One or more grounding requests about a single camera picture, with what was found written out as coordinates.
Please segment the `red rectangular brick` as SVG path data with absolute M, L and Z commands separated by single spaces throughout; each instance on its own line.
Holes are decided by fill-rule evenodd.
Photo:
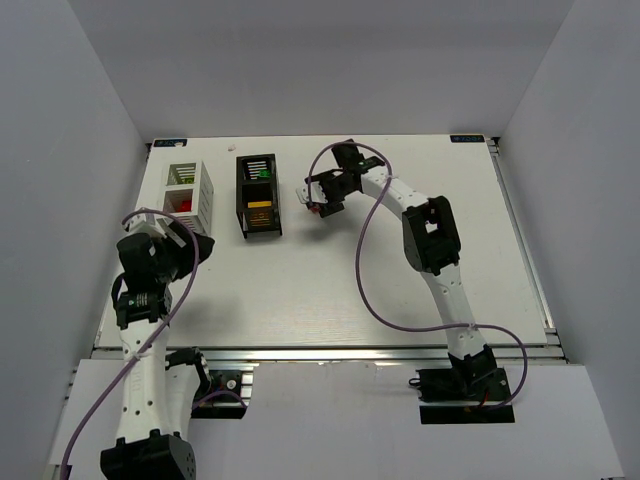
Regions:
M 181 200 L 176 204 L 175 211 L 177 213 L 190 212 L 192 210 L 191 200 Z

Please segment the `yellow orange-slice round brick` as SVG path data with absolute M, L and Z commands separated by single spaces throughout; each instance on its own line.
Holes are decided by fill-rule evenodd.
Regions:
M 270 209 L 251 210 L 247 214 L 247 229 L 250 231 L 271 230 L 274 228 L 274 216 Z

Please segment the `orange rectangular brick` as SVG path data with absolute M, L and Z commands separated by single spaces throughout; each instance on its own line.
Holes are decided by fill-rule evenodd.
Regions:
M 271 201 L 256 201 L 256 202 L 248 202 L 247 208 L 255 209 L 255 208 L 269 208 L 272 206 Z

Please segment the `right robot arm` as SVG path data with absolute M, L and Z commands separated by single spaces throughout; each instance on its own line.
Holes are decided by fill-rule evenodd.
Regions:
M 297 190 L 308 210 L 325 218 L 344 209 L 346 197 L 361 193 L 374 200 L 356 244 L 354 261 L 360 298 L 379 323 L 406 333 L 446 334 L 448 358 L 454 388 L 472 397 L 485 393 L 497 372 L 492 349 L 479 332 L 465 293 L 460 272 L 461 240 L 449 200 L 428 197 L 393 173 L 393 167 L 376 149 L 352 139 L 322 149 L 331 152 L 337 167 L 316 174 L 314 159 L 305 185 Z M 379 207 L 385 207 L 400 221 L 403 252 L 412 269 L 426 283 L 435 301 L 441 324 L 436 327 L 403 327 L 384 319 L 368 300 L 361 275 L 361 255 L 369 224 Z

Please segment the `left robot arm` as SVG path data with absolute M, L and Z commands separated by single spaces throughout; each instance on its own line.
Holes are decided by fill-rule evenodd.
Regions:
M 211 386 L 196 347 L 167 351 L 172 282 L 211 255 L 215 241 L 172 225 L 169 235 L 132 233 L 117 251 L 123 271 L 112 304 L 125 362 L 121 416 L 113 447 L 100 454 L 108 479 L 193 479 L 196 460 L 187 440 L 195 397 Z

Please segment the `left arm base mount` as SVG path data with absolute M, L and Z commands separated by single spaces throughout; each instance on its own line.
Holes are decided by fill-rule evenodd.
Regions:
M 183 348 L 166 355 L 165 372 L 167 388 L 172 388 L 179 374 L 194 374 L 197 385 L 187 392 L 193 393 L 191 417 L 193 419 L 242 419 L 245 408 L 235 396 L 247 402 L 242 393 L 241 370 L 212 368 L 204 354 L 197 348 Z

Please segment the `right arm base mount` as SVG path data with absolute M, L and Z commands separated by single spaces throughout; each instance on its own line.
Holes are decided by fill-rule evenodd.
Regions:
M 513 424 L 511 405 L 497 408 L 511 391 L 506 372 L 498 368 L 478 386 L 467 389 L 452 369 L 417 370 L 408 386 L 418 394 L 423 425 Z

